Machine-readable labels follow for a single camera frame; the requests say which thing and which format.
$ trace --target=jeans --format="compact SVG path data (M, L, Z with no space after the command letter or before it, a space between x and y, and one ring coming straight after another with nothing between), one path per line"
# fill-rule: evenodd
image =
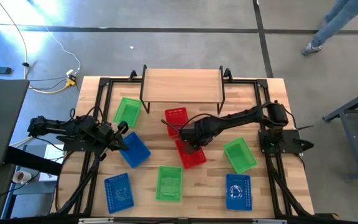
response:
M334 7L324 17L326 25L314 35L311 46L318 47L325 43L357 15L358 0L336 0Z

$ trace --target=person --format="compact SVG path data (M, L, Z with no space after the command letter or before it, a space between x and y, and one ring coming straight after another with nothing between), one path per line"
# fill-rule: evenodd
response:
M320 30L302 50L305 56L319 52L326 40L341 30L351 19L358 15L358 0L336 0L334 7L323 18Z

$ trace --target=plastic basket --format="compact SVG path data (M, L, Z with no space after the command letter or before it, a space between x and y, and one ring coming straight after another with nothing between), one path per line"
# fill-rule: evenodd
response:
M257 165L257 161L249 150L244 138L237 138L223 146L224 152L230 160L234 170L240 174Z
M181 167L160 166L158 168L155 199L180 202L183 169Z
M134 127L141 109L142 102L140 100L123 97L112 121L115 123L126 121L129 127Z
M184 142L181 139L177 139L175 141L175 144L177 145L181 163L183 164L183 167L185 169L190 169L194 166L206 162L206 158L202 149L190 155L187 152L186 147L191 147L191 146L187 142Z
M176 108L176 109L166 110L165 119L167 120L168 123L174 126L176 130L179 131L182 125L184 125L188 120L186 108ZM167 129L168 129L168 135L171 138L175 138L179 136L179 134L171 127L167 126Z
M107 207L110 214L134 206L128 173L105 179L104 188L106 189Z
M129 150L120 150L119 152L131 168L136 168L152 154L135 132L128 134L124 138L124 142Z
M226 208L252 211L251 178L242 174L226 174Z

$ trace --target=wooden table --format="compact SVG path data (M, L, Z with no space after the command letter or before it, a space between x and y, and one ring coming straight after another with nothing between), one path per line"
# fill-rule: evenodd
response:
M100 77L84 77L78 99L76 113L86 114L94 106ZM268 88L271 100L278 100L290 110L283 79L270 78ZM225 84L226 102L222 116L249 109L256 105L252 85ZM139 99L140 83L115 83L108 121L112 121L122 97ZM204 147L207 162L194 169L183 171L183 195L181 202L161 202L155 199L157 169L159 166L180 166L180 158L175 143L168 137L167 127L160 122L164 111L185 106L188 116L198 113L216 114L216 105L199 105L195 103L158 103L151 107L150 114L144 109L140 113L137 125L127 134L136 131L141 140L151 150L152 155L136 169L131 169L117 151L108 152L107 158L99 167L98 180L94 193L93 217L190 217L190 218L273 218L272 199L265 157L260 152L257 131L259 124L247 124L223 131L208 146ZM293 127L292 120L286 126ZM253 211L227 210L225 203L225 176L234 173L223 151L223 144L238 137L243 137L257 159L258 165L244 174L251 176ZM69 198L76 188L83 163L83 152L75 152L63 167L59 186L60 206ZM287 185L304 208L313 213L308 183L303 165L299 158L283 154L283 165ZM104 179L127 172L129 174L135 206L121 212L109 214L104 191ZM85 207L88 189L85 189L81 211ZM281 191L278 190L280 208L284 212Z

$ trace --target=wooden shelf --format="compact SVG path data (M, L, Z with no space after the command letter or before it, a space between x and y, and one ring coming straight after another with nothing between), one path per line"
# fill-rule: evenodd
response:
M155 69L144 73L143 101L165 103L222 103L219 69Z

